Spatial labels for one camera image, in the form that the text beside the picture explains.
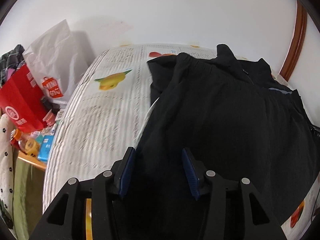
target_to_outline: red fruit picture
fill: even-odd
[[[296,223],[299,221],[301,214],[304,209],[304,201],[301,202],[301,204],[298,206],[298,208],[295,210],[295,212],[291,215],[291,221],[290,221],[290,227],[294,228]]]
[[[149,53],[149,57],[161,57],[161,56],[170,56],[170,55],[175,55],[172,53],[166,53],[166,54],[161,54],[159,52],[153,51]]]

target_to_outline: metal screw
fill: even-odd
[[[250,183],[250,180],[247,179],[247,178],[242,178],[242,179],[241,179],[241,182],[242,182],[243,184],[248,185],[248,184]]]
[[[103,177],[110,177],[112,175],[112,171],[105,171],[104,173],[103,173]]]
[[[216,175],[216,173],[214,171],[207,171],[205,174],[207,174],[207,176],[209,177],[214,177]]]
[[[75,184],[76,182],[77,182],[77,179],[76,179],[76,178],[71,178],[71,179],[68,180],[69,185],[73,185],[73,184]]]

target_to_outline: fruit illustration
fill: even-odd
[[[95,79],[94,81],[97,81],[100,83],[100,86],[99,86],[100,90],[110,90],[115,88],[119,84],[119,82],[124,80],[125,75],[127,75],[131,70],[132,69],[121,72],[121,73],[112,74],[105,78]]]
[[[149,53],[149,57],[161,57],[161,56],[169,56],[169,55],[175,55],[175,54],[172,54],[172,53],[161,54],[155,51]]]
[[[301,214],[304,209],[304,201],[301,202],[301,204],[298,206],[298,208],[295,210],[295,212],[291,215],[291,221],[290,221],[290,227],[294,228],[296,223],[299,221]]]

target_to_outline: white wall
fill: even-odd
[[[299,91],[314,124],[320,126],[320,33],[309,16],[301,54],[289,84]]]
[[[18,0],[0,26],[0,54],[18,43],[27,47],[66,18],[88,63],[129,43],[225,43],[280,70],[295,14],[296,0]]]

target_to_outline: plaid cloth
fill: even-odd
[[[0,85],[3,86],[7,81],[8,69],[13,69],[14,71],[23,65],[24,48],[22,45],[17,45],[13,50],[6,54],[3,54],[0,58]]]

